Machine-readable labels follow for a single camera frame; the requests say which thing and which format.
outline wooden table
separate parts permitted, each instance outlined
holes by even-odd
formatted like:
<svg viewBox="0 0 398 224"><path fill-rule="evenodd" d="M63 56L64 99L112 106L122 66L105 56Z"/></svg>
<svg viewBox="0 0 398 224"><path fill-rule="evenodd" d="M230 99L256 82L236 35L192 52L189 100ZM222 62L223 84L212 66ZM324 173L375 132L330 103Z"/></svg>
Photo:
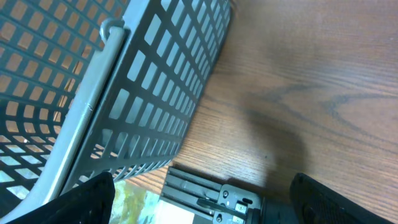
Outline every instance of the wooden table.
<svg viewBox="0 0 398 224"><path fill-rule="evenodd" d="M398 222L398 1L238 9L174 163L284 200L304 172Z"/></svg>

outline wire mesh basket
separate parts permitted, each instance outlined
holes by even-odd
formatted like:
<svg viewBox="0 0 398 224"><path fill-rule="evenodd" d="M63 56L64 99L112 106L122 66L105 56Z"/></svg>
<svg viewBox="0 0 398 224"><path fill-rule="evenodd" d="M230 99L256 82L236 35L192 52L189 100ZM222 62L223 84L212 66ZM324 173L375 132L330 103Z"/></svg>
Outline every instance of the wire mesh basket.
<svg viewBox="0 0 398 224"><path fill-rule="evenodd" d="M169 163L230 17L224 0L2 0L0 10L0 217L103 171L121 180Z"/></svg>

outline mesh grid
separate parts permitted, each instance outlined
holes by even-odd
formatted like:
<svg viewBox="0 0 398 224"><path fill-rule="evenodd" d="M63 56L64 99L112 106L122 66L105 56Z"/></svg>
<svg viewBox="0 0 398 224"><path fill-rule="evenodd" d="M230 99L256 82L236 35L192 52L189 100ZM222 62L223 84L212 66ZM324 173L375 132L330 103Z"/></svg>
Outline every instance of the mesh grid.
<svg viewBox="0 0 398 224"><path fill-rule="evenodd" d="M82 175L115 180L179 152L229 24L229 2L150 1L128 37L63 190Z"/></svg>
<svg viewBox="0 0 398 224"><path fill-rule="evenodd" d="M34 186L94 50L128 0L0 1L0 217Z"/></svg>

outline screw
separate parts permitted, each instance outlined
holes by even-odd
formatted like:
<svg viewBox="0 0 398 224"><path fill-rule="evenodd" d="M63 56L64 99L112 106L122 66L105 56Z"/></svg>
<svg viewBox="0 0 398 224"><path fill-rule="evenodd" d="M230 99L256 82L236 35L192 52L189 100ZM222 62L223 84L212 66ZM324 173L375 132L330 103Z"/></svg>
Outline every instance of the screw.
<svg viewBox="0 0 398 224"><path fill-rule="evenodd" d="M218 222L223 221L223 217L221 216L221 214L219 214L219 215L217 216L216 220L217 220Z"/></svg>

